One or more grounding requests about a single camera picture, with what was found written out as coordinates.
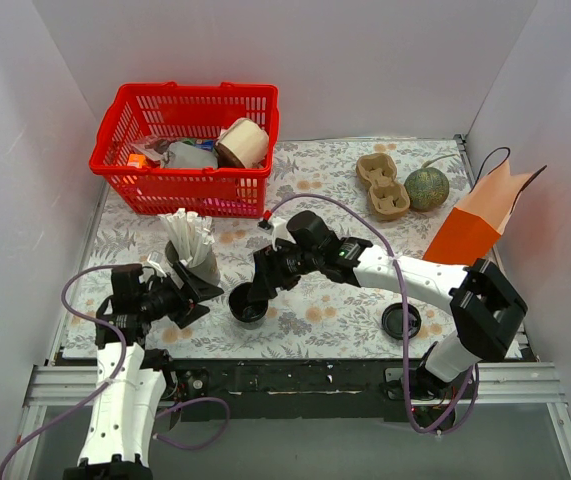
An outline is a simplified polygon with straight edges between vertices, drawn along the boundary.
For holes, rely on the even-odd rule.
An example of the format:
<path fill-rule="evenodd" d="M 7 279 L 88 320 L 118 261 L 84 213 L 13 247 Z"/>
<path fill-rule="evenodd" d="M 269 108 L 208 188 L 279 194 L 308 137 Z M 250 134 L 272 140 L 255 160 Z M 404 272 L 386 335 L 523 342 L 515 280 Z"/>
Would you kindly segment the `black printed coffee cup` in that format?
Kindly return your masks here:
<path fill-rule="evenodd" d="M 259 328 L 263 323 L 269 308 L 265 300 L 250 302 L 248 294 L 251 283 L 245 282 L 236 286 L 228 298 L 228 306 L 236 323 L 246 330 Z"/>

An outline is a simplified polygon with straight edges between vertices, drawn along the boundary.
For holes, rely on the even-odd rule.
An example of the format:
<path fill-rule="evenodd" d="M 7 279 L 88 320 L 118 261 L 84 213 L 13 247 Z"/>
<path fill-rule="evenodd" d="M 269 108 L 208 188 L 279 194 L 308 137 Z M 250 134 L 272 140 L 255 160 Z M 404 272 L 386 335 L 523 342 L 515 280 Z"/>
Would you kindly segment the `black coffee cup lid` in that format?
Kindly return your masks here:
<path fill-rule="evenodd" d="M 403 339 L 403 306 L 400 302 L 389 305 L 382 313 L 381 326 L 391 338 Z M 422 319 L 418 309 L 408 305 L 408 338 L 416 337 L 421 329 Z"/>

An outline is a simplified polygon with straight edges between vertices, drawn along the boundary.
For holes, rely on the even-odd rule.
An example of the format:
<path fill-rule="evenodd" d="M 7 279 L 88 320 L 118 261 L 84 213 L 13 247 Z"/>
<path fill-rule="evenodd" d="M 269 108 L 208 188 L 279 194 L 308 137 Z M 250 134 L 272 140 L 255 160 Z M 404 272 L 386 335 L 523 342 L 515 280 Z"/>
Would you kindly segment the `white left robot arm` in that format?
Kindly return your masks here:
<path fill-rule="evenodd" d="M 112 292 L 90 319 L 98 368 L 91 420 L 77 464 L 63 473 L 66 479 L 152 478 L 148 453 L 155 415 L 180 382 L 170 355 L 146 349 L 145 338 L 164 317 L 179 328 L 191 325 L 208 313 L 206 301 L 223 293 L 179 262 L 171 274 L 154 266 L 146 275 L 145 268 L 106 268 Z"/>

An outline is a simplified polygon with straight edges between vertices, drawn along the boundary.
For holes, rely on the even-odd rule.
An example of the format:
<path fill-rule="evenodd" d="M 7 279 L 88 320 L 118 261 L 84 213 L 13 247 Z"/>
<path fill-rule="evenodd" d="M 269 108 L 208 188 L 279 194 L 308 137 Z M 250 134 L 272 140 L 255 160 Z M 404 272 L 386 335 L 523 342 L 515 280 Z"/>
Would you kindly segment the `red plastic shopping basket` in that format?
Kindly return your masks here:
<path fill-rule="evenodd" d="M 258 218 L 278 137 L 267 84 L 121 86 L 89 167 L 138 214 Z"/>

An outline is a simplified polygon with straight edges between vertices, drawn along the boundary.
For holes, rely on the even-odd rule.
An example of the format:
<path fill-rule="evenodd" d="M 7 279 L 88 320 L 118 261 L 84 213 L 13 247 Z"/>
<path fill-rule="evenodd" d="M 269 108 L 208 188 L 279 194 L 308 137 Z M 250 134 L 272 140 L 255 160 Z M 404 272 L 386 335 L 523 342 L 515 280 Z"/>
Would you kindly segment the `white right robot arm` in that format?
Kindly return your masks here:
<path fill-rule="evenodd" d="M 368 240 L 338 237 L 309 210 L 289 221 L 266 214 L 259 225 L 271 232 L 272 243 L 254 254 L 251 303 L 271 300 L 302 276 L 319 272 L 334 283 L 405 294 L 452 315 L 454 332 L 431 346 L 400 383 L 420 399 L 444 395 L 480 361 L 502 361 L 528 311 L 489 260 L 461 266 L 395 256 Z"/>

